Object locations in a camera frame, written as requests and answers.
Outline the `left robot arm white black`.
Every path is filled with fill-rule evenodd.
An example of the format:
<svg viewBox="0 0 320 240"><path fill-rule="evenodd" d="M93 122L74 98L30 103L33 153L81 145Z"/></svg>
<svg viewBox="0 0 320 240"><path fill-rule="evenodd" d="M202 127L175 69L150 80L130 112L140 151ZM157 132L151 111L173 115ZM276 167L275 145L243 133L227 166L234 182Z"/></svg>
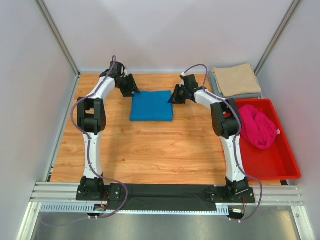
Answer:
<svg viewBox="0 0 320 240"><path fill-rule="evenodd" d="M100 74L93 90L79 97L74 107L76 127L82 132L85 148L84 173L76 195L80 201L107 201L109 189L103 179L101 140L107 126L104 101L114 89L120 89L123 97L133 97L141 92L125 65L113 59L110 67Z"/></svg>

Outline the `blue t-shirt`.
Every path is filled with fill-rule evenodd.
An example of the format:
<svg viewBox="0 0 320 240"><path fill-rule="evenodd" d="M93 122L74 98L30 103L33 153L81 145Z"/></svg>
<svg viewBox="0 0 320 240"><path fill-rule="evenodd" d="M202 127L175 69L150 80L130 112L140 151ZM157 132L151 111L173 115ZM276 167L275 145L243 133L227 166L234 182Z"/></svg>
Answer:
<svg viewBox="0 0 320 240"><path fill-rule="evenodd" d="M172 122L173 104L168 103L171 91L141 91L134 93L130 112L131 122Z"/></svg>

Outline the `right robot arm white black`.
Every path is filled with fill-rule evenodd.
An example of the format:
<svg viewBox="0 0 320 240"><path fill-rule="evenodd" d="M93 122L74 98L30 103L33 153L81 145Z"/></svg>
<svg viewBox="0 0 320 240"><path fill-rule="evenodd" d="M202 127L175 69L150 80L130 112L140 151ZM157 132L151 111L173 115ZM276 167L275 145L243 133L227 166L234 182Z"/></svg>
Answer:
<svg viewBox="0 0 320 240"><path fill-rule="evenodd" d="M196 77L182 73L181 83L174 88L168 100L170 104L182 105L187 100L203 105L211 112L212 128L222 143L226 162L226 191L231 196L249 190L240 148L241 117L233 98L222 98L205 87L200 87Z"/></svg>

